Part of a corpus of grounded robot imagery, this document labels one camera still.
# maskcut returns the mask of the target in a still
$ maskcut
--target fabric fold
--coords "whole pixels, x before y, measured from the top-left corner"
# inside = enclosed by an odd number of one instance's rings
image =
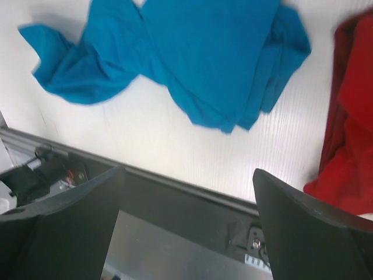
[[[142,74],[166,85],[194,124],[226,133],[270,112],[311,51],[297,12],[279,0],[93,0],[77,45],[40,24],[20,33],[50,93],[93,104]]]
[[[355,215],[373,213],[373,9],[338,27],[318,179],[304,191]]]

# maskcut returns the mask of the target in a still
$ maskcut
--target dark red fabric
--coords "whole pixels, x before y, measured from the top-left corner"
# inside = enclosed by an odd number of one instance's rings
[[[336,31],[320,174],[304,191],[356,215],[373,213],[373,9]]]

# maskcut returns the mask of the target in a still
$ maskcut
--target white surface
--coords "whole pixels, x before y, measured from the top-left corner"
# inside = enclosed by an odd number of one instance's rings
[[[17,207],[17,197],[12,197],[12,190],[0,181],[0,215]]]
[[[12,159],[10,158],[3,142],[0,140],[0,173],[11,169],[12,167],[14,167]]]
[[[360,217],[373,221],[373,214],[363,214],[363,215],[360,215]]]
[[[167,89],[144,77],[95,106],[68,104],[43,91],[31,75],[38,57],[17,26],[39,21],[76,40],[88,0],[0,0],[0,110],[12,128],[243,199],[255,200],[257,167],[302,189],[318,170],[334,30],[373,0],[288,2],[301,15],[312,54],[272,113],[260,116],[250,131],[225,135],[193,126]]]

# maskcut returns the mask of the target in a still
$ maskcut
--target blue cloth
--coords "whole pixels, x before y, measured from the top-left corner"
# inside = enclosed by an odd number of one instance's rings
[[[270,112],[311,52],[297,12],[280,0],[93,0],[77,45],[42,24],[19,31],[48,92],[93,104],[142,74],[166,85],[194,124],[226,133]]]

